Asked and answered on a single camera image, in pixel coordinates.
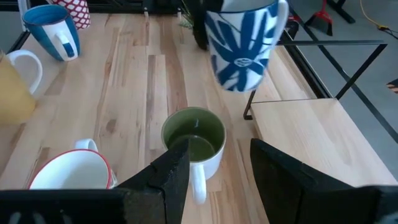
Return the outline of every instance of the blue leaf pattern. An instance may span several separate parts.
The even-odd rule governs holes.
[[[240,27],[224,19],[222,12],[207,12],[211,66],[225,89],[248,91],[261,82],[270,51],[264,40],[273,38],[275,31],[275,24],[267,24],[267,18],[277,16],[277,6],[239,12],[243,14]],[[255,26],[256,19],[261,21]]]

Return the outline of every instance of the blue and white mug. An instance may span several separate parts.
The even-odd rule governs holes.
[[[55,59],[70,61],[80,55],[79,36],[69,12],[62,6],[36,6],[22,17],[27,29]]]
[[[220,12],[206,12],[211,65],[225,90],[258,87],[288,15],[286,0],[224,0]]]

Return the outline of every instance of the gray floor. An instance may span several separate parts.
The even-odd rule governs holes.
[[[319,11],[322,5],[322,0],[290,0],[289,2],[304,21],[309,19],[315,11]],[[397,0],[363,0],[363,6],[370,18],[382,25],[389,26],[390,29],[398,30]],[[377,30],[365,19],[359,0],[347,1],[344,9],[356,19],[355,24],[348,24],[335,11],[328,8],[327,11],[333,19],[333,37],[314,29],[312,31],[320,40],[378,39],[388,43],[386,49],[363,73],[356,84],[388,123],[398,131],[398,94],[386,87],[387,83],[398,78],[398,40]],[[296,40],[310,40],[310,38],[301,29]],[[367,59],[375,46],[332,46],[326,48],[351,76]],[[336,95],[346,83],[345,80],[323,56],[318,47],[300,47],[300,50],[326,87]],[[353,90],[349,90],[340,101],[379,157],[398,179],[398,143],[390,137]]]
[[[0,11],[0,50],[8,52],[22,32],[19,12]]]

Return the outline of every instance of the wooden tabletop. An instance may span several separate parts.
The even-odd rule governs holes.
[[[195,205],[188,188],[183,223],[267,223],[249,157],[257,134],[242,119],[248,95],[219,87],[208,52],[176,17],[151,16],[148,24],[132,14],[91,20],[79,31],[81,56],[71,62],[54,60],[32,36],[23,45],[41,59],[44,79],[29,122],[0,127],[0,189],[25,188],[46,161],[81,138],[96,141],[122,182],[165,151],[160,129],[168,115],[201,106],[224,122],[227,141],[205,204]],[[34,71],[23,59],[18,67],[22,75]]]
[[[261,138],[347,184],[397,184],[336,99],[253,103]]]

